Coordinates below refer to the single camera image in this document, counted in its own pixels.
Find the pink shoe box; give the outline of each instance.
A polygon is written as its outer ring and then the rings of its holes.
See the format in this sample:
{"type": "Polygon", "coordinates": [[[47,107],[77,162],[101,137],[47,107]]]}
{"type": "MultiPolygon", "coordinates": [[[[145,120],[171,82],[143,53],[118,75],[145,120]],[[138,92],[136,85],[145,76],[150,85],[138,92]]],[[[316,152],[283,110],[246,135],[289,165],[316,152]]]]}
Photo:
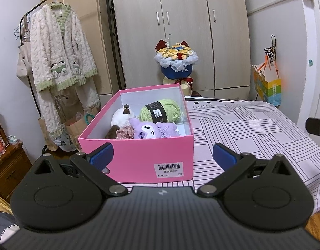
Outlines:
{"type": "Polygon", "coordinates": [[[108,164],[109,177],[125,183],[188,181],[193,177],[194,136],[183,92],[179,84],[127,89],[116,95],[98,113],[79,137],[82,150],[91,153],[109,142],[114,158],[108,164]],[[138,116],[147,104],[162,99],[177,102],[181,119],[176,122],[180,137],[106,140],[114,112],[128,104],[138,116]]]}

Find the yellow rose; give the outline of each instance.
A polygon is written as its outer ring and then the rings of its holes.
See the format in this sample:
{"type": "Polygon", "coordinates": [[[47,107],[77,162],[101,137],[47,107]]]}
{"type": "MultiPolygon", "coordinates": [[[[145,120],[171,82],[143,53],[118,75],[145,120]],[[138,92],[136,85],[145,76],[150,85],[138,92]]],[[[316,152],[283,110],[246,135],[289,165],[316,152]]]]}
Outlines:
{"type": "Polygon", "coordinates": [[[179,50],[179,52],[183,55],[188,55],[188,51],[187,50],[179,50]]]}
{"type": "Polygon", "coordinates": [[[161,54],[162,54],[162,53],[167,52],[167,51],[168,51],[168,49],[167,49],[167,48],[162,48],[162,49],[160,49],[160,50],[159,50],[159,53],[161,53],[161,54]]]}
{"type": "Polygon", "coordinates": [[[167,52],[167,54],[170,56],[170,57],[173,57],[173,55],[176,55],[178,54],[179,51],[176,50],[176,49],[169,49],[169,51],[167,52]]]}

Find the purple plush toy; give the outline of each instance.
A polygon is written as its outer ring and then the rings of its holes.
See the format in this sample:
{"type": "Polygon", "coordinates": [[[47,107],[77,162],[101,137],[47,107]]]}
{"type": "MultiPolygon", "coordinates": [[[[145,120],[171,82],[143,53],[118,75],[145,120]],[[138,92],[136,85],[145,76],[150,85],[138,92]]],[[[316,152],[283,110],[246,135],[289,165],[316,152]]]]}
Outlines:
{"type": "Polygon", "coordinates": [[[164,138],[180,136],[174,123],[140,122],[138,118],[130,118],[130,125],[134,128],[135,139],[164,138]]]}

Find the closet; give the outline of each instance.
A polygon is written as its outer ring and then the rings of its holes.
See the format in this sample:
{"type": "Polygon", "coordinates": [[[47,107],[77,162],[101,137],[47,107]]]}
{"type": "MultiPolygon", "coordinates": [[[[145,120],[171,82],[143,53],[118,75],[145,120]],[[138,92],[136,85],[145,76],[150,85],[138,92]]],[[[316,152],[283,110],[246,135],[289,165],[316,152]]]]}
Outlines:
{"type": "Polygon", "coordinates": [[[153,57],[160,39],[196,51],[194,90],[205,97],[247,99],[250,44],[244,0],[114,0],[127,88],[162,84],[153,57]]]}
{"type": "Polygon", "coordinates": [[[91,48],[98,75],[94,76],[101,105],[119,90],[111,46],[106,0],[58,0],[77,12],[91,48]]]}

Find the wooden nightstand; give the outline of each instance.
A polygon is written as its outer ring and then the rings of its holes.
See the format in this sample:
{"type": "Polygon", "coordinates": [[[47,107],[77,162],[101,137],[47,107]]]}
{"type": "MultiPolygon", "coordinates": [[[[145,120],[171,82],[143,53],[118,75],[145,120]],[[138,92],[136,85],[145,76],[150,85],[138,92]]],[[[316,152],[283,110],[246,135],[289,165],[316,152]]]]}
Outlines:
{"type": "Polygon", "coordinates": [[[22,143],[9,145],[0,157],[0,197],[7,202],[17,185],[31,168],[22,143]]]}

